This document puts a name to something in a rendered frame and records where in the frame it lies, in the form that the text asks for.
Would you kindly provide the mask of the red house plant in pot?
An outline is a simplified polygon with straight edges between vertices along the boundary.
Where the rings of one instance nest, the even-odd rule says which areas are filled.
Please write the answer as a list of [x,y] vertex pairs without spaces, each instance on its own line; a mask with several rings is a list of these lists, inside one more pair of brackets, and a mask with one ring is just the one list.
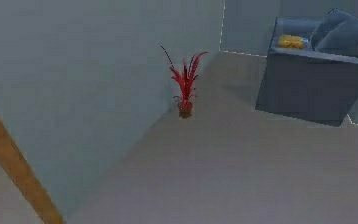
[[194,54],[191,57],[189,64],[186,63],[186,59],[183,59],[183,69],[179,71],[175,68],[167,50],[164,47],[162,47],[162,49],[169,61],[169,69],[173,73],[171,78],[178,84],[180,90],[180,94],[174,96],[174,98],[178,99],[178,115],[181,119],[190,118],[193,110],[193,102],[191,99],[195,97],[194,91],[196,90],[194,83],[199,77],[197,69],[201,61],[201,57],[207,54],[207,51]]

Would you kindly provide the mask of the dark grey sofa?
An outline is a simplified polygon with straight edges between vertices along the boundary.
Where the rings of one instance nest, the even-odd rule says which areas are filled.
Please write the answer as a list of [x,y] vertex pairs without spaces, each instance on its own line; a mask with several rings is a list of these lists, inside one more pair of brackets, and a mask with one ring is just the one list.
[[358,58],[278,45],[282,34],[307,37],[317,25],[275,20],[255,108],[338,127],[358,99]]

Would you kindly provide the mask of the yellow object on sofa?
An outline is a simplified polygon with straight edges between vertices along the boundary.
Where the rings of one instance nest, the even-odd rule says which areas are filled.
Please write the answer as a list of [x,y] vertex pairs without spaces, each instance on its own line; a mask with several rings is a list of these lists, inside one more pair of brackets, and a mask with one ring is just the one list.
[[302,49],[304,47],[304,42],[299,36],[281,35],[278,40],[278,46],[283,48]]

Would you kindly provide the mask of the grey-blue cushion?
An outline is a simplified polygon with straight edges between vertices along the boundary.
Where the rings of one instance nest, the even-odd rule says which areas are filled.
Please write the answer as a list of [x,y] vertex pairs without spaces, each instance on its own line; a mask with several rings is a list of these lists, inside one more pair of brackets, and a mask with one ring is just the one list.
[[310,43],[318,52],[358,57],[358,18],[331,9],[311,34]]

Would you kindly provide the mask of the wooden door frame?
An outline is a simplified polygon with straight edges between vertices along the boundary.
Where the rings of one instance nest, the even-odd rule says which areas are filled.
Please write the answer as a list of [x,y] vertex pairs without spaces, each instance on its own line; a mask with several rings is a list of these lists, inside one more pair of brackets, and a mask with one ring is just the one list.
[[37,179],[1,119],[0,165],[44,224],[65,224],[61,213]]

